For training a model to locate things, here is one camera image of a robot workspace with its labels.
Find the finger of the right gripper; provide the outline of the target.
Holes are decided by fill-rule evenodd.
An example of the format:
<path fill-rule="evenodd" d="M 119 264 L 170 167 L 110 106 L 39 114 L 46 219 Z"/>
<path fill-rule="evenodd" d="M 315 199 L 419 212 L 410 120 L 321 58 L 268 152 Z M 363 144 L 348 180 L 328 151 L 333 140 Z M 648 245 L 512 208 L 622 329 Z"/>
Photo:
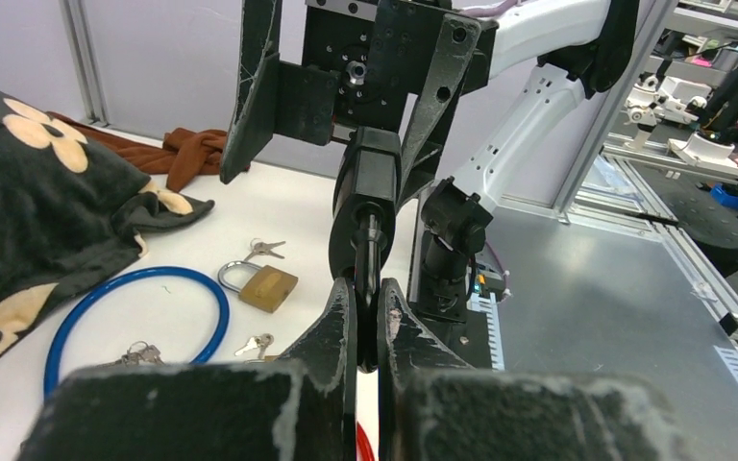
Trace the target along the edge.
<path fill-rule="evenodd" d="M 427 139 L 457 93 L 480 37 L 478 20 L 457 13 L 446 13 L 430 58 L 430 66 L 418 96 L 401 151 L 401 191 L 397 206 L 408 200 L 406 187 L 415 160 Z"/>
<path fill-rule="evenodd" d="M 220 163 L 231 182 L 272 139 L 276 125 L 283 3 L 242 3 L 236 103 Z"/>

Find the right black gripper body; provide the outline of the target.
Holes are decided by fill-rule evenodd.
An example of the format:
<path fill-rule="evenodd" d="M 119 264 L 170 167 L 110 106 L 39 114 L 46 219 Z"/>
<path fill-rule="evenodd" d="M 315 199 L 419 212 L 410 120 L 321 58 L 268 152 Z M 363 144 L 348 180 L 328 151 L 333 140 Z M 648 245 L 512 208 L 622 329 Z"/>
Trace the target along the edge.
<path fill-rule="evenodd" d="M 336 129 L 390 132 L 420 95 L 448 1 L 308 1 L 302 59 L 281 63 L 276 134 L 326 145 Z M 497 27 L 477 19 L 480 37 L 457 93 L 426 142 L 442 144 L 460 96 L 485 87 Z"/>

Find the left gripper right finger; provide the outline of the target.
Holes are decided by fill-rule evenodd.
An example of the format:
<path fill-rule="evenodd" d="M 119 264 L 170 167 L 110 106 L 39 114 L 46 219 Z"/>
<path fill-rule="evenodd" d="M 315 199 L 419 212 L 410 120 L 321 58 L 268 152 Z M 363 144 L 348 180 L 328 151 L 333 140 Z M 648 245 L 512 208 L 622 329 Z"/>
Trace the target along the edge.
<path fill-rule="evenodd" d="M 382 460 L 689 460 L 646 381 L 470 366 L 418 320 L 399 283 L 378 299 Z"/>

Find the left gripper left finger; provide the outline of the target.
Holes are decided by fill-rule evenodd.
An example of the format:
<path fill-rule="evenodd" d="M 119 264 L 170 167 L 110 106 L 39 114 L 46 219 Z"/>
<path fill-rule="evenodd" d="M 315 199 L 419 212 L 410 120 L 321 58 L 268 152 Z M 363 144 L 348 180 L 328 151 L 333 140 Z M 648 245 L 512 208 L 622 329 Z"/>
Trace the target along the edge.
<path fill-rule="evenodd" d="M 353 460 L 356 293 L 264 363 L 85 368 L 43 405 L 22 460 Z"/>

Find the red cable lock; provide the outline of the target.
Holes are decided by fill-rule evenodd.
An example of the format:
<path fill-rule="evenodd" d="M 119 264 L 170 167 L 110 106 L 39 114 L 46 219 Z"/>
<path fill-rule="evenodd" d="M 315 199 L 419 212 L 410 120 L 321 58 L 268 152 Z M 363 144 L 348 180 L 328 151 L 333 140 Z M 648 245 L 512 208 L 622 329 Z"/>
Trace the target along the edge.
<path fill-rule="evenodd" d="M 356 422 L 357 461 L 374 461 L 375 455 L 369 438 L 359 422 Z"/>

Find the large brass padlock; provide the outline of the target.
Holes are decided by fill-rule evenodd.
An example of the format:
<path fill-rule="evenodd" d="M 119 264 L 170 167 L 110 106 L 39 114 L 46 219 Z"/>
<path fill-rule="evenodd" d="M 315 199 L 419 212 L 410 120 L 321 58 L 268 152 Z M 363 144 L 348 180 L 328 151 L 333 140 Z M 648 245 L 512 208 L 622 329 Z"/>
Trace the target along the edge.
<path fill-rule="evenodd" d="M 247 281 L 239 286 L 229 280 L 227 275 L 238 270 L 251 272 Z M 243 302 L 267 313 L 274 313 L 295 289 L 299 279 L 270 265 L 257 265 L 251 261 L 233 260 L 217 271 L 220 285 L 234 292 Z"/>

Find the black padlock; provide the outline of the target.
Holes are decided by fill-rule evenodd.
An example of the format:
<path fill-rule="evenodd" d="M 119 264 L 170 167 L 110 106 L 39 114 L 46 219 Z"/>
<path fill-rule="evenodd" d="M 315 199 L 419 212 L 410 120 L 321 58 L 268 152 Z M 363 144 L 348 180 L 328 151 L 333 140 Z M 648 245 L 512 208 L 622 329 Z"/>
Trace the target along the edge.
<path fill-rule="evenodd" d="M 359 127 L 351 135 L 333 194 L 329 264 L 335 279 L 353 283 L 357 301 L 357 365 L 378 368 L 377 318 L 381 269 L 396 229 L 401 142 L 394 132 Z"/>

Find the blue cable lock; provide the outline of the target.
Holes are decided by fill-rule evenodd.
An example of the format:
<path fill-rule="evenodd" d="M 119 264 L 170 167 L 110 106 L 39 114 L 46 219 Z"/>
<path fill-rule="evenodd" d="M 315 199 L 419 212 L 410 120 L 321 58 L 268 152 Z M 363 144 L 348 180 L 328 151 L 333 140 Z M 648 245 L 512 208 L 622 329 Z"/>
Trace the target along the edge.
<path fill-rule="evenodd" d="M 123 369 L 114 362 L 137 341 L 155 345 L 162 361 L 171 352 L 190 364 L 207 363 L 219 351 L 232 319 L 219 283 L 185 267 L 134 270 L 100 284 L 66 314 L 45 358 L 42 395 L 62 383 L 69 352 L 83 352 L 88 367 Z"/>

